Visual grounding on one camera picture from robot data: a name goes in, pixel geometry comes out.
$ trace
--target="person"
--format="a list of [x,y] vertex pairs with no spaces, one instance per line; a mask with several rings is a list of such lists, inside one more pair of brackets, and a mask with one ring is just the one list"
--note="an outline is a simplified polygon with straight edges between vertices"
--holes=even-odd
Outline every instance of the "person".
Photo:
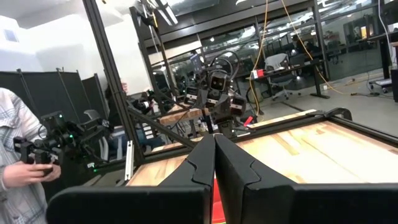
[[[12,91],[0,88],[0,223],[45,223],[46,198],[42,182],[59,178],[54,164],[24,164],[13,138],[34,141],[45,128]],[[53,168],[44,176],[43,170]]]
[[[126,93],[127,85],[125,83],[122,83],[122,87],[123,87],[123,92]],[[114,126],[115,132],[116,132],[117,129],[122,129],[123,126],[122,126],[120,115],[119,115],[118,109],[116,107],[116,102],[112,96],[112,91],[109,87],[109,84],[105,90],[105,98],[108,101],[108,107],[109,107],[108,121],[110,124],[112,124]],[[153,103],[151,103],[149,105],[149,107],[143,111],[143,113],[144,114],[148,113],[152,109],[152,107],[153,107]],[[141,129],[141,127],[136,127],[136,133],[137,133],[139,143],[143,146],[150,146],[151,149],[154,149],[156,147],[163,146],[165,144],[164,141],[160,137],[147,139],[145,136],[145,132],[144,132],[144,130]],[[126,135],[122,135],[121,138],[122,138],[123,151],[126,152],[127,151]],[[108,141],[108,145],[109,145],[110,151],[118,150],[118,140],[117,139],[111,139],[110,141]]]
[[305,53],[305,47],[303,43],[300,41],[299,37],[297,35],[294,35],[292,37],[293,43],[295,45],[296,51],[298,54],[304,54]]

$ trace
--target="wooden table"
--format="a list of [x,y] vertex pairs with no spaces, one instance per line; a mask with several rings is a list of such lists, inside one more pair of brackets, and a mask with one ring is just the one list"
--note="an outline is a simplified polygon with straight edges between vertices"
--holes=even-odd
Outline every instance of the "wooden table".
[[[398,149],[329,121],[239,142],[238,146],[298,183],[398,182]],[[180,156],[143,165],[127,186],[158,185],[185,158],[186,156]]]
[[[178,111],[181,110],[182,108],[178,105],[174,105],[173,108],[169,111],[169,112],[173,112],[173,111]],[[210,115],[208,109],[205,109],[205,113],[206,115]],[[183,111],[181,113],[176,113],[176,114],[171,114],[171,115],[167,115],[164,117],[161,117],[159,119],[159,123],[163,124],[163,125],[167,125],[167,124],[174,124],[176,123],[180,118],[181,121],[186,121],[186,120],[191,120],[191,119],[195,119],[195,118],[200,118],[202,117],[203,114],[201,112],[201,110],[199,109],[190,109],[189,112]]]

